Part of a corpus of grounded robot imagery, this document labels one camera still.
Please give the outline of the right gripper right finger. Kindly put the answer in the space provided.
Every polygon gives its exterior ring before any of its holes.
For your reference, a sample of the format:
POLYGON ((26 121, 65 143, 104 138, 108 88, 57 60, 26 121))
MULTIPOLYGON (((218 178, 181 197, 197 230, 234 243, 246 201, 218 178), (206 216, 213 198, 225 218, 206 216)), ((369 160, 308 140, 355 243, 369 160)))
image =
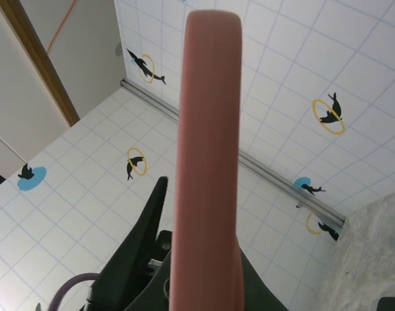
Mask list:
POLYGON ((238 280, 242 289, 243 311, 288 311, 268 289, 241 249, 239 256, 238 280))

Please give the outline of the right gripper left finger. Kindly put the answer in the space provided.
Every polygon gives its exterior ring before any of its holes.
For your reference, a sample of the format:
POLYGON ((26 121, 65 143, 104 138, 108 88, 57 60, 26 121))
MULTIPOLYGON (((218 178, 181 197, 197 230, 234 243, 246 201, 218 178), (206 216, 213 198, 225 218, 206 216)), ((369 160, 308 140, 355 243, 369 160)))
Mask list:
POLYGON ((124 311, 137 297, 156 242, 168 177, 160 177, 135 226, 91 285, 86 311, 124 311))

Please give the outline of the black phone red case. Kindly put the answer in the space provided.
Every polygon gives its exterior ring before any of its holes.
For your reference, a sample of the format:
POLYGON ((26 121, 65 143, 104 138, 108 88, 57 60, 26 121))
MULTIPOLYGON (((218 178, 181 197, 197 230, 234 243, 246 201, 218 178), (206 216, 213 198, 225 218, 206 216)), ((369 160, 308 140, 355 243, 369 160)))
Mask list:
POLYGON ((243 311, 236 236, 242 27, 194 10, 186 22, 169 311, 243 311))

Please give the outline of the black smartphone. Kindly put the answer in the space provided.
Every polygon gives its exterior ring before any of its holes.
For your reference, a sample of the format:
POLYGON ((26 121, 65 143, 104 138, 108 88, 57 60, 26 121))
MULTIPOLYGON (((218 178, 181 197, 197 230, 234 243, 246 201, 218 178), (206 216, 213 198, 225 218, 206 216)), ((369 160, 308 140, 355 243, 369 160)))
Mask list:
POLYGON ((376 311, 395 311, 395 297, 382 297, 377 303, 376 311))

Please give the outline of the seal blue circle sticker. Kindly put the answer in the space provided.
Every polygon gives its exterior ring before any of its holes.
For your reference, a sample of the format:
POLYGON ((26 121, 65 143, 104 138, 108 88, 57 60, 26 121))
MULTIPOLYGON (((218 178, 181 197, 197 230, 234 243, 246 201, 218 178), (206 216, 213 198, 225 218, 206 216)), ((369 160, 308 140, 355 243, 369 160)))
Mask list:
POLYGON ((46 177, 47 169, 45 167, 30 167, 26 163, 21 173, 18 174, 17 186, 20 191, 29 191, 37 187, 46 177))
POLYGON ((311 195, 315 195, 316 192, 325 192, 322 187, 314 188, 311 184, 311 179, 309 177, 300 177, 295 180, 294 185, 298 188, 306 190, 311 195))

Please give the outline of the brown wooden strip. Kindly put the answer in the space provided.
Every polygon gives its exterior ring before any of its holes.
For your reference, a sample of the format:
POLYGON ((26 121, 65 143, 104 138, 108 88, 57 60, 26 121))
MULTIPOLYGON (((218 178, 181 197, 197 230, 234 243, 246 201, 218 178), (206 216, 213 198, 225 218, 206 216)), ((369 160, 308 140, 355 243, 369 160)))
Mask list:
POLYGON ((34 65, 69 126, 80 117, 19 0, 0 0, 0 11, 34 65))

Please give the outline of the aluminium corner post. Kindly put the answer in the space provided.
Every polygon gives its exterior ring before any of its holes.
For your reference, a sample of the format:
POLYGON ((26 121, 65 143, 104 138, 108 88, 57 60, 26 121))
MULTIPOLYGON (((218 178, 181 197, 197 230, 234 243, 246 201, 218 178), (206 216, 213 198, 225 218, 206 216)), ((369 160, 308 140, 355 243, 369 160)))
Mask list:
MULTIPOLYGON (((172 107, 168 103, 159 99, 143 87, 127 78, 122 79, 120 81, 120 85, 127 91, 131 92, 133 95, 137 96, 141 100, 144 100, 146 104, 156 109, 171 119, 173 122, 178 122, 179 111, 176 108, 172 107)), ((330 227, 341 228, 344 225, 346 217, 341 213, 338 213, 330 206, 321 202, 319 199, 310 195, 309 193, 304 192, 301 188, 296 187, 289 180, 285 179, 271 168, 266 167, 264 164, 242 150, 239 151, 239 162, 240 164, 246 166, 253 173, 263 178, 265 181, 268 181, 275 187, 279 188, 281 191, 293 197, 297 201, 297 205, 299 207, 305 207, 309 209, 311 212, 319 216, 320 219, 322 219, 324 223, 330 227)))

